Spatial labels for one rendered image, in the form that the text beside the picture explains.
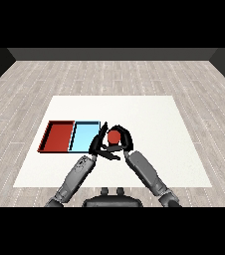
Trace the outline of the light blue shallow open box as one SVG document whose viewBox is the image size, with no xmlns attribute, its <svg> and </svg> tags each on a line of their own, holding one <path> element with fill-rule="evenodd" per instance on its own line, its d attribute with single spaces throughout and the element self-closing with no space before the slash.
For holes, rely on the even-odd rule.
<svg viewBox="0 0 225 255">
<path fill-rule="evenodd" d="M 76 121 L 69 142 L 69 153 L 88 153 L 93 138 L 99 133 L 99 121 Z"/>
</svg>

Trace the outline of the red shallow open box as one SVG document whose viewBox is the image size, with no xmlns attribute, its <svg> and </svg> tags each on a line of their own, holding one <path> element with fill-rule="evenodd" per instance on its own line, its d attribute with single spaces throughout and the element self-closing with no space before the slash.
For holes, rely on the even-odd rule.
<svg viewBox="0 0 225 255">
<path fill-rule="evenodd" d="M 68 153 L 74 123 L 74 121 L 49 121 L 38 152 Z"/>
</svg>

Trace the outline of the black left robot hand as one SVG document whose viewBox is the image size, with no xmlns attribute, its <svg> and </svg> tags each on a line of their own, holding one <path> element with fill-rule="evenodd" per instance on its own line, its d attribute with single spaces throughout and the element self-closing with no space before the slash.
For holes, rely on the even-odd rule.
<svg viewBox="0 0 225 255">
<path fill-rule="evenodd" d="M 102 156 L 109 160 L 120 160 L 120 157 L 114 155 L 115 151 L 122 150 L 122 146 L 118 144 L 105 145 L 103 144 L 103 140 L 107 134 L 108 123 L 104 123 L 104 125 L 99 130 L 99 133 L 93 138 L 90 148 L 89 154 L 92 156 Z"/>
</svg>

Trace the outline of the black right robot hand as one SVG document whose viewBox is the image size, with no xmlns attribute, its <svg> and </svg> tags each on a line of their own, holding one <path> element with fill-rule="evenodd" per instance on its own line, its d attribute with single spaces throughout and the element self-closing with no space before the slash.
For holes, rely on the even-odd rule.
<svg viewBox="0 0 225 255">
<path fill-rule="evenodd" d="M 127 152 L 133 150 L 133 142 L 130 132 L 122 126 L 114 126 L 110 130 L 112 129 L 115 129 L 120 133 L 120 142 L 118 143 L 118 145 L 122 146 L 122 150 Z"/>
</svg>

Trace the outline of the red can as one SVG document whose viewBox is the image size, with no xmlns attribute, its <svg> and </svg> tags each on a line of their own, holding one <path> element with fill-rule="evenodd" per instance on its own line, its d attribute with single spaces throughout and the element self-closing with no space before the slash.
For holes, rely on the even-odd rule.
<svg viewBox="0 0 225 255">
<path fill-rule="evenodd" d="M 108 133 L 109 145 L 118 145 L 119 142 L 120 142 L 120 133 L 115 129 L 110 130 Z"/>
</svg>

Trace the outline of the dark grey robot body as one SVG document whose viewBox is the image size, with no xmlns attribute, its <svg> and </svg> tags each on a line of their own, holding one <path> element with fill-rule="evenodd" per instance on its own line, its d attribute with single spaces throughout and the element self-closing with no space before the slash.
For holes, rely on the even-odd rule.
<svg viewBox="0 0 225 255">
<path fill-rule="evenodd" d="M 109 189 L 103 187 L 101 194 L 83 203 L 83 207 L 142 207 L 139 199 L 126 196 L 122 187 L 116 189 L 116 195 L 109 195 Z"/>
</svg>

